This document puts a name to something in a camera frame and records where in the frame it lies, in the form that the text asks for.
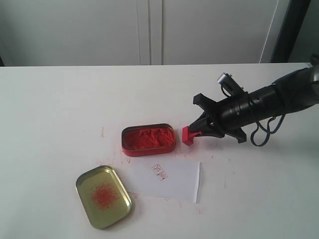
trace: white tabletop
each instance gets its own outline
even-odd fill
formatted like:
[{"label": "white tabletop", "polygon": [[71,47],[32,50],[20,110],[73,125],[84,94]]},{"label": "white tabletop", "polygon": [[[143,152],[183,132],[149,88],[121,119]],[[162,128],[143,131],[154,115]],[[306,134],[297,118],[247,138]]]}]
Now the white tabletop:
[{"label": "white tabletop", "polygon": [[[75,190],[77,177],[100,164],[125,176],[125,127],[166,122],[180,137],[202,112],[194,95],[224,98],[222,72],[251,92],[305,66],[0,68],[0,238],[317,239],[316,106],[288,115],[261,148],[228,136],[179,143],[167,157],[202,162],[197,204],[131,194],[132,213],[97,230]],[[243,129],[249,136],[255,126]]]}]

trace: red smudge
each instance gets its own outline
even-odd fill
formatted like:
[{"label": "red smudge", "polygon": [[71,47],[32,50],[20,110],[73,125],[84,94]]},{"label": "red smudge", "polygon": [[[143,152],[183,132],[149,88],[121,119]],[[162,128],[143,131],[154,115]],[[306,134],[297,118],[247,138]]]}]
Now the red smudge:
[{"label": "red smudge", "polygon": [[108,183],[96,187],[96,190],[93,192],[91,199],[93,202],[103,211],[108,209],[113,203],[119,199],[117,190],[115,187]]},{"label": "red smudge", "polygon": [[124,135],[124,147],[128,150],[169,147],[174,142],[174,134],[168,128],[143,128]]}]

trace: red pigment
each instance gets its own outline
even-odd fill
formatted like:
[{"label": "red pigment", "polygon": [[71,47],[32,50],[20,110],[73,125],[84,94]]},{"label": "red pigment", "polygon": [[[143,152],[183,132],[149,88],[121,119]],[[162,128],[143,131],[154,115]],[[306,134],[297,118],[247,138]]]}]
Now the red pigment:
[{"label": "red pigment", "polygon": [[108,183],[96,187],[96,190],[93,192],[91,199],[93,202],[103,211],[108,209],[113,203],[119,199],[117,190],[115,187]]},{"label": "red pigment", "polygon": [[168,128],[143,128],[124,135],[124,147],[128,150],[169,147],[174,142],[174,134]]}]

